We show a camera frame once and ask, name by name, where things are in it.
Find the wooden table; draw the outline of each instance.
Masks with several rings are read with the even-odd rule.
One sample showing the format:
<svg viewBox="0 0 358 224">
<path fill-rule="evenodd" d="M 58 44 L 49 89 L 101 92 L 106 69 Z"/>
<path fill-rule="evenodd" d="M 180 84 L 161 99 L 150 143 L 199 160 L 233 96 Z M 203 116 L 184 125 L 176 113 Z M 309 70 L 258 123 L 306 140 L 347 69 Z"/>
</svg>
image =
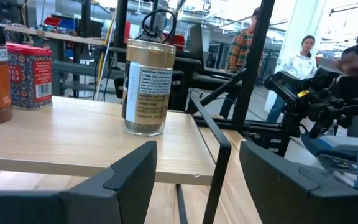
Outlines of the wooden table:
<svg viewBox="0 0 358 224">
<path fill-rule="evenodd" d="M 208 128 L 201 134 L 216 159 L 219 146 Z M 261 224 L 239 161 L 239 145 L 244 138 L 236 131 L 224 130 L 232 153 L 216 211 L 215 224 Z M 68 189 L 86 177 L 0 172 L 0 190 L 61 190 Z M 209 194 L 208 186 L 183 185 L 183 196 L 189 224 L 200 224 Z M 175 184 L 155 183 L 145 224 L 180 224 Z"/>
<path fill-rule="evenodd" d="M 149 140 L 158 147 L 157 182 L 209 185 L 214 163 L 191 115 L 168 112 L 163 134 L 121 128 L 121 105 L 53 97 L 38 111 L 14 110 L 0 124 L 0 170 L 92 176 Z"/>
</svg>

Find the yellow tag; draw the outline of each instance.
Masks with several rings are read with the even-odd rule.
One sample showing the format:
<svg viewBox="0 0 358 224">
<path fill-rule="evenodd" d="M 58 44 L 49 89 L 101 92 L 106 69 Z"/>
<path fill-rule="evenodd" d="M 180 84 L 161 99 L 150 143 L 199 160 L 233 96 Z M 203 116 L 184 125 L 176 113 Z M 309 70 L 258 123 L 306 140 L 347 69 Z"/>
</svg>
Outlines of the yellow tag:
<svg viewBox="0 0 358 224">
<path fill-rule="evenodd" d="M 302 92 L 298 93 L 298 97 L 299 97 L 299 98 L 304 97 L 304 96 L 306 96 L 308 93 L 309 93 L 308 90 L 302 91 Z"/>
</svg>

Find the pole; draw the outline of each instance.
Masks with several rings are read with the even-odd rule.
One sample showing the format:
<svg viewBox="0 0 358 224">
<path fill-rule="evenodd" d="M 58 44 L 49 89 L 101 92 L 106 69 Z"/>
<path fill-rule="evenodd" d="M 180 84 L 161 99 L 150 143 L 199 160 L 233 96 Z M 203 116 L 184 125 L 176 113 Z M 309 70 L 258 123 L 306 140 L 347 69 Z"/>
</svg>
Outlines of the pole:
<svg viewBox="0 0 358 224">
<path fill-rule="evenodd" d="M 91 28 L 91 0 L 83 0 L 81 7 L 80 36 L 89 37 Z"/>
<path fill-rule="evenodd" d="M 125 22 L 127 19 L 128 0 L 118 0 L 114 13 L 116 16 L 116 31 L 114 35 L 114 46 L 124 47 Z"/>
<path fill-rule="evenodd" d="M 265 45 L 266 33 L 269 29 L 275 0 L 262 0 L 258 23 L 256 25 L 254 38 L 246 64 L 246 75 L 242 79 L 242 85 L 237 97 L 237 104 L 234 107 L 232 125 L 235 129 L 241 130 L 246 120 L 249 101 L 254 83 L 258 76 L 258 65 Z"/>
</svg>

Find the red spice tin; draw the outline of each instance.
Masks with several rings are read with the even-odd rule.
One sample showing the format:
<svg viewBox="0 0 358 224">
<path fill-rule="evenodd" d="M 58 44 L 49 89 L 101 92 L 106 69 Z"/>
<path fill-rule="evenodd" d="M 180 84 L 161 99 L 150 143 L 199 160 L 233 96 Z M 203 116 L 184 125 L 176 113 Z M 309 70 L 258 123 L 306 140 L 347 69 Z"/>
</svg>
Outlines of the red spice tin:
<svg viewBox="0 0 358 224">
<path fill-rule="evenodd" d="M 7 43 L 12 105 L 36 110 L 52 104 L 52 52 Z"/>
</svg>

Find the plaid shirt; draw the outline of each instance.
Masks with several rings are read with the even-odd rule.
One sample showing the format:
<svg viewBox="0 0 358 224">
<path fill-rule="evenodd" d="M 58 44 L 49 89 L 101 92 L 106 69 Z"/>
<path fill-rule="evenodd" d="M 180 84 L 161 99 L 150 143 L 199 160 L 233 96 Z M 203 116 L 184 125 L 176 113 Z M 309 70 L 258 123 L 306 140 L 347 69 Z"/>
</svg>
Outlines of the plaid shirt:
<svg viewBox="0 0 358 224">
<path fill-rule="evenodd" d="M 233 38 L 229 56 L 227 57 L 227 71 L 233 73 L 240 72 L 240 69 L 246 63 L 253 37 L 253 31 L 250 29 L 243 29 Z M 260 75 L 263 59 L 264 53 L 262 52 L 259 62 L 258 76 Z"/>
</svg>

